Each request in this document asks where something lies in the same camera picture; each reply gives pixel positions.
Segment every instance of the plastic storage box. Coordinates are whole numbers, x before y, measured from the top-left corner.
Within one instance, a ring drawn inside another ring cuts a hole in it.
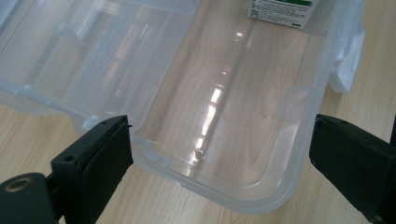
[[[298,185],[327,82],[351,84],[363,2],[321,0],[304,30],[250,19],[248,4],[2,0],[0,101],[81,132],[126,114],[135,163],[271,211]]]

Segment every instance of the light wood surface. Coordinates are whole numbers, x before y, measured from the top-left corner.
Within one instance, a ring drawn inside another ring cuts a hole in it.
[[[388,141],[396,113],[396,2],[367,0],[366,40],[351,93],[327,89],[321,112]],[[0,181],[50,173],[50,160],[78,138],[65,115],[27,115],[0,106]],[[133,165],[98,223],[368,223],[309,163],[299,188],[269,214],[232,212]]]

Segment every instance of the clear plastic container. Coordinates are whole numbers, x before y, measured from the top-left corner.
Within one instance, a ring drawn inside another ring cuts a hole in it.
[[[69,114],[82,133],[126,114],[135,163],[268,212],[298,185],[362,4],[320,1],[297,30],[238,0],[0,1],[0,102]]]

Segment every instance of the black clamp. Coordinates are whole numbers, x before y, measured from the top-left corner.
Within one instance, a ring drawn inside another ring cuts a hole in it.
[[[52,174],[0,185],[0,223],[95,223],[132,165],[126,116],[102,121],[51,161]]]

